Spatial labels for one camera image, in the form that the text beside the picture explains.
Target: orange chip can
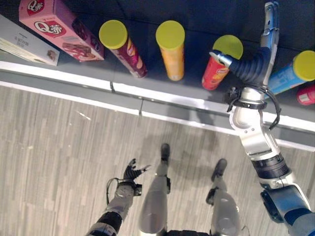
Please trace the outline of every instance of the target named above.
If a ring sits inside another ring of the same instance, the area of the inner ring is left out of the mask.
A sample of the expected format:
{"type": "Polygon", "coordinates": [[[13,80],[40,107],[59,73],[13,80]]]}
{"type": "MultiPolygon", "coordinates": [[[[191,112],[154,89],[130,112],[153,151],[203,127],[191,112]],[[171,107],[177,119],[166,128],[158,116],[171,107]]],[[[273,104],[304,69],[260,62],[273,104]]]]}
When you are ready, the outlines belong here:
{"type": "Polygon", "coordinates": [[[168,78],[173,81],[181,80],[184,76],[184,44],[176,50],[160,50],[168,78]]]}
{"type": "Polygon", "coordinates": [[[176,21],[163,22],[156,31],[157,44],[162,53],[167,76],[178,81],[184,76],[185,30],[176,21]]]}

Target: gray shelf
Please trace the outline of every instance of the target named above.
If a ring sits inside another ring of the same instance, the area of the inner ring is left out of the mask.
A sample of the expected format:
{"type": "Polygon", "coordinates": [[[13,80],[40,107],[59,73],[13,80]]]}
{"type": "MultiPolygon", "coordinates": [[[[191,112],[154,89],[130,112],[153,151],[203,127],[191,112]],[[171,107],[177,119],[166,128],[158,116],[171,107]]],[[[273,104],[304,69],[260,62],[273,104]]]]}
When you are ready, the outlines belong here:
{"type": "MultiPolygon", "coordinates": [[[[110,19],[102,15],[84,13],[79,14],[79,17],[95,34],[100,25],[110,19]]],[[[149,72],[145,78],[132,77],[108,50],[105,52],[104,61],[82,63],[61,52],[57,67],[28,62],[2,52],[0,84],[6,82],[24,88],[51,91],[81,98],[77,99],[81,102],[85,99],[108,108],[112,104],[112,107],[121,108],[122,111],[126,108],[127,112],[134,114],[154,114],[173,122],[194,124],[201,128],[218,127],[225,129],[227,133],[233,133],[226,113],[227,105],[222,99],[230,86],[241,85],[239,79],[229,73],[214,91],[207,91],[201,85],[201,78],[209,60],[208,51],[219,35],[186,30],[185,76],[183,80],[173,82],[167,78],[155,40],[158,24],[126,19],[123,22],[148,68],[149,72]]],[[[259,43],[248,40],[242,42],[243,57],[250,58],[259,43]]],[[[279,47],[274,70],[286,65],[299,52],[279,47]]],[[[280,128],[275,129],[274,134],[281,140],[314,147],[315,106],[300,105],[295,98],[297,90],[298,88],[294,88],[277,95],[283,109],[282,124],[280,128]]],[[[268,105],[265,112],[267,122],[271,122],[273,105],[268,105]]]]}

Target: can lid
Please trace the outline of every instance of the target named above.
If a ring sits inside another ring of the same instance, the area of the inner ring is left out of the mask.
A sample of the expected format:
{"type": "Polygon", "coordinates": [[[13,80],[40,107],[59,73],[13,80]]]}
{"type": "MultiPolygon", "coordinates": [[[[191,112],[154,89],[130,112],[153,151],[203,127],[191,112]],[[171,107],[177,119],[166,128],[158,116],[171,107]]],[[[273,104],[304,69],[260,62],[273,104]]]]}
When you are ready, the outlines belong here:
{"type": "Polygon", "coordinates": [[[314,80],[315,52],[307,50],[297,55],[293,60],[293,71],[301,80],[314,80]]]}
{"type": "Polygon", "coordinates": [[[101,26],[98,36],[106,48],[119,49],[126,43],[128,32],[122,22],[110,20],[101,26]]]}
{"type": "Polygon", "coordinates": [[[233,35],[223,35],[218,38],[212,49],[219,50],[226,55],[230,55],[236,59],[241,58],[243,54],[243,44],[242,42],[233,35]]]}
{"type": "Polygon", "coordinates": [[[178,49],[185,40],[185,30],[176,21],[165,21],[156,31],[157,44],[166,50],[178,49]]]}

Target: black hose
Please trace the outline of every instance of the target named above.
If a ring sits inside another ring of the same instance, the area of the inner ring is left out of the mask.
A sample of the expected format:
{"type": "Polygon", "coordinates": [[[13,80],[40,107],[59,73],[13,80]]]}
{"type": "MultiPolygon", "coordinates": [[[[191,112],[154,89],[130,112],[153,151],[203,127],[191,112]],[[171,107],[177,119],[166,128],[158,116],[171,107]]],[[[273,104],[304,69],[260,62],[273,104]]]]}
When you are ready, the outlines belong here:
{"type": "Polygon", "coordinates": [[[268,70],[270,57],[271,50],[267,47],[261,47],[252,60],[233,59],[229,69],[245,84],[262,85],[268,70]]]}

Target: red chip can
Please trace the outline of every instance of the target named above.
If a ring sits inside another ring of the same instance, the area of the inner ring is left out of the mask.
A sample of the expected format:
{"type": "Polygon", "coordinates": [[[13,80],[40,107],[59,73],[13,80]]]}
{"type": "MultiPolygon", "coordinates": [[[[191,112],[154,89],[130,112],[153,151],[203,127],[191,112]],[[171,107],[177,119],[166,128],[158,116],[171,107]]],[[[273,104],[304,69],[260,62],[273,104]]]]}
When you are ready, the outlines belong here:
{"type": "Polygon", "coordinates": [[[229,69],[210,57],[206,71],[202,77],[202,86],[207,90],[215,90],[229,69]]]}
{"type": "MultiPolygon", "coordinates": [[[[224,35],[218,38],[213,45],[213,49],[236,59],[241,58],[243,54],[242,42],[233,35],[224,35]]],[[[210,57],[202,77],[202,86],[207,90],[215,90],[228,72],[228,68],[210,57]]]]}
{"type": "Polygon", "coordinates": [[[298,102],[302,105],[311,105],[315,103],[315,85],[303,88],[297,92],[298,102]]]}

